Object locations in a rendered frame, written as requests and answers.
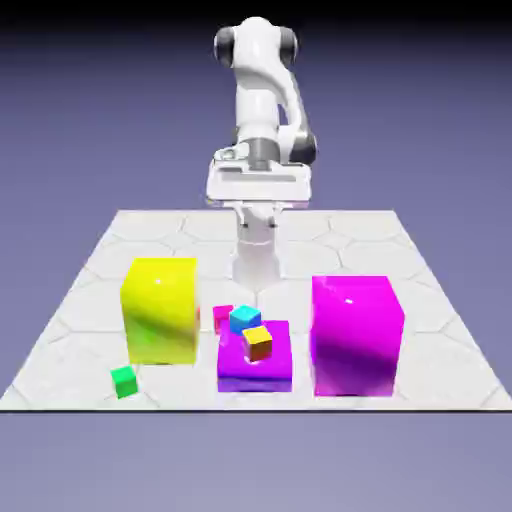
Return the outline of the small orange cube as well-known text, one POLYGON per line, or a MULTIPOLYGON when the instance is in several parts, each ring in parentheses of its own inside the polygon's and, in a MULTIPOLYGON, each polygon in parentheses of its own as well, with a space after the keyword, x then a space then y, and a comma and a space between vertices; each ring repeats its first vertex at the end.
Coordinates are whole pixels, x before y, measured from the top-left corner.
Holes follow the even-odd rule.
POLYGON ((246 355, 250 362, 261 361, 271 356, 273 338, 265 325, 244 329, 242 335, 246 355))

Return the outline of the flat large magenta box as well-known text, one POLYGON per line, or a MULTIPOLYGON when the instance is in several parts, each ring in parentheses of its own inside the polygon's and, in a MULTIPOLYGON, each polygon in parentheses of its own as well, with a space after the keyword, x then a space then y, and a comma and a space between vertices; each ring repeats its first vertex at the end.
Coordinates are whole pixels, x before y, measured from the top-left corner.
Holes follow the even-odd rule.
POLYGON ((230 331, 229 322, 220 327, 217 359, 219 392, 290 392, 293 360, 289 323, 263 321, 272 335, 272 353, 263 360, 250 362, 242 335, 230 331))

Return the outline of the small cyan cube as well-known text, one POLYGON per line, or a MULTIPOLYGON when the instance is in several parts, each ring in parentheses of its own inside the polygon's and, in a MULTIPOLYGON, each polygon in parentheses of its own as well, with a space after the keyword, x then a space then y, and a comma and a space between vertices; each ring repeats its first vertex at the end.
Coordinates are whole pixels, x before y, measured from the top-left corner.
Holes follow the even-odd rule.
POLYGON ((230 331, 241 335, 242 331, 260 326, 262 323, 261 311, 248 305, 234 308, 229 314, 230 331))

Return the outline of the tall large magenta box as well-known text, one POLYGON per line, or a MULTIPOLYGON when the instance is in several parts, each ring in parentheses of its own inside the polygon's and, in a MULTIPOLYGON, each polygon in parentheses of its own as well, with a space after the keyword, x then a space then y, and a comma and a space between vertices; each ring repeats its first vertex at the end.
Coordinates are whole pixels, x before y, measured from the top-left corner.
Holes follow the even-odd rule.
POLYGON ((390 397, 405 314, 386 276, 314 276, 310 353, 314 394, 390 397))

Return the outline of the large yellow box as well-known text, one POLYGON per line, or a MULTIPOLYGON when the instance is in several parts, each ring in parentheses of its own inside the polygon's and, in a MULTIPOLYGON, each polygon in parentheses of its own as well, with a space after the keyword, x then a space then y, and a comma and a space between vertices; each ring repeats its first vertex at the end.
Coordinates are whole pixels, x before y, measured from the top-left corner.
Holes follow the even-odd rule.
POLYGON ((195 258, 134 259, 120 301, 131 363, 195 363, 199 336, 195 258))

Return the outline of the small pink cube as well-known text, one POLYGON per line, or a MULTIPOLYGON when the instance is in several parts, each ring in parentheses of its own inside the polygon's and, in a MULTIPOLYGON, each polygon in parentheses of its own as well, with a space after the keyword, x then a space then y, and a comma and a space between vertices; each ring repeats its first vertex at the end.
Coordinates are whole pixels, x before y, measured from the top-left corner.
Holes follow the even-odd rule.
POLYGON ((212 308, 214 331, 216 334, 220 333, 222 323, 229 320, 233 308, 233 305, 217 305, 212 308))

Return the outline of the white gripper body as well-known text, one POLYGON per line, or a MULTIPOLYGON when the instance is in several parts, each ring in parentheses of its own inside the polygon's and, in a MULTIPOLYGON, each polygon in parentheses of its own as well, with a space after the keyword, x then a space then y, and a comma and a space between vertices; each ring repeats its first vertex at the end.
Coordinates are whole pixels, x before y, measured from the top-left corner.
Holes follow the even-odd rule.
POLYGON ((270 169, 251 170, 246 160, 212 160, 206 182, 210 203, 307 204, 312 196, 311 168, 270 162, 270 169))

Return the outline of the small green cube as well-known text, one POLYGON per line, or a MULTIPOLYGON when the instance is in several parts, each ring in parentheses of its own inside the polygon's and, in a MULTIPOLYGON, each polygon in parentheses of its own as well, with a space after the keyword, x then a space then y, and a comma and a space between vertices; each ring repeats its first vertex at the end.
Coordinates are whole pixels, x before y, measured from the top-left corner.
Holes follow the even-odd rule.
POLYGON ((115 393, 122 399, 138 392, 136 373, 132 366, 127 365, 110 371, 115 393))

